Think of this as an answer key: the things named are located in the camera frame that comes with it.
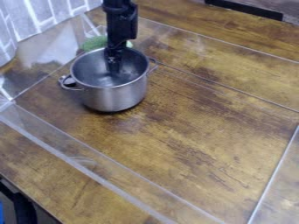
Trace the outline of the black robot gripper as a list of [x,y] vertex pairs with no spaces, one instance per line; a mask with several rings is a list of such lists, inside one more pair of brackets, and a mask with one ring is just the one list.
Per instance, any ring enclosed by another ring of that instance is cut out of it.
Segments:
[[102,0],[106,13],[106,50],[103,51],[106,70],[118,74],[122,66],[122,49],[126,41],[135,39],[137,5],[130,0]]

